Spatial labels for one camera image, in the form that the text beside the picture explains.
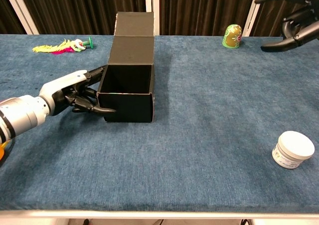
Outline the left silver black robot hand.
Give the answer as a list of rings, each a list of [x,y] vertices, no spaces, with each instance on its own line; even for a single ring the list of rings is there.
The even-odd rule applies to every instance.
[[[106,66],[91,71],[79,70],[44,84],[39,96],[48,104],[49,114],[57,115],[67,107],[74,113],[96,113],[105,116],[115,109],[101,108],[97,103],[97,91],[91,85],[101,81]]]

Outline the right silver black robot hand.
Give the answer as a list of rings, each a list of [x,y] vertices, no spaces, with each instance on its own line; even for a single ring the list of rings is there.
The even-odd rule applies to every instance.
[[[255,0],[261,4],[270,0]],[[261,46],[264,52],[284,52],[300,47],[315,39],[319,40],[319,0],[285,0],[304,7],[292,12],[282,20],[283,40]]]

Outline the black cardboard folding box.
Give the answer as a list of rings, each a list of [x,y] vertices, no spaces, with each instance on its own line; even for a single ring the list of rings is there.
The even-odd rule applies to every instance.
[[[107,122],[153,122],[155,33],[152,12],[118,12],[114,39],[97,99],[114,109]]]

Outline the yellow pink feather toy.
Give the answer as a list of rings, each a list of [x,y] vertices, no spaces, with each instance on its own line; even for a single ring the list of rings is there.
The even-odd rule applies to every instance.
[[[63,53],[74,53],[82,52],[87,48],[94,48],[94,43],[91,37],[88,37],[87,41],[81,39],[66,40],[64,39],[59,45],[40,45],[34,47],[32,50],[35,53],[51,53],[51,54],[63,54]]]

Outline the green gold nesting doll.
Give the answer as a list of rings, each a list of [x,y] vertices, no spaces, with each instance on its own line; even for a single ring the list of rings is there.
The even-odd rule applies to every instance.
[[[238,48],[241,44],[242,28],[238,24],[231,24],[227,26],[222,45],[226,48]]]

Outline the white plastic jar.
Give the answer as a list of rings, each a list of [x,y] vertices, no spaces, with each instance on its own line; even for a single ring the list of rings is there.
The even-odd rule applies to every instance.
[[[272,158],[286,169],[296,169],[314,152],[315,146],[307,136],[297,131],[285,131],[272,150]]]

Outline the blue felt table cover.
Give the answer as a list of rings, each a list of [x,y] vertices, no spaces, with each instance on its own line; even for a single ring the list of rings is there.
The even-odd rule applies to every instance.
[[[47,118],[0,166],[0,211],[319,214],[319,40],[282,53],[267,41],[156,37],[154,122]],[[272,158],[285,131],[315,146],[296,169]]]

